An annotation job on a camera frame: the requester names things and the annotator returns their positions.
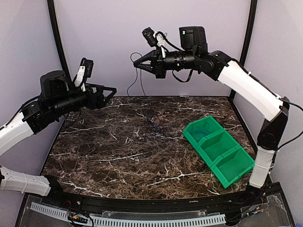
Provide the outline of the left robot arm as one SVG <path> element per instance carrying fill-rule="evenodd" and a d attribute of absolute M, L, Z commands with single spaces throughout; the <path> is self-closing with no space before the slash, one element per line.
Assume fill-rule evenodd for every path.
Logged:
<path fill-rule="evenodd" d="M 83 107 L 101 109 L 116 94 L 116 88 L 88 84 L 76 87 L 64 71 L 51 71 L 40 78 L 41 93 L 26 101 L 0 128 L 0 153 L 3 155 L 21 141 L 38 134 L 69 112 Z M 63 206 L 67 196 L 57 179 L 50 175 L 29 175 L 0 167 L 0 189 L 48 196 L 56 206 Z"/>

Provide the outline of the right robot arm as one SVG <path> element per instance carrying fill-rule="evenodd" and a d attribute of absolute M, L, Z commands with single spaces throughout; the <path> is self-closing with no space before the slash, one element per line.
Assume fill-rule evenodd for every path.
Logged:
<path fill-rule="evenodd" d="M 173 46 L 161 31 L 150 27 L 142 35 L 154 50 L 134 62 L 134 67 L 155 75 L 166 77 L 166 72 L 190 70 L 204 73 L 239 93 L 264 117 L 257 137 L 257 156 L 250 177 L 250 188 L 242 194 L 242 202 L 252 205 L 260 197 L 260 189 L 279 151 L 289 113 L 289 100 L 282 98 L 247 71 L 239 61 L 222 51 L 208 51 L 205 29 L 202 26 L 179 28 L 180 48 L 169 52 L 164 43 Z"/>

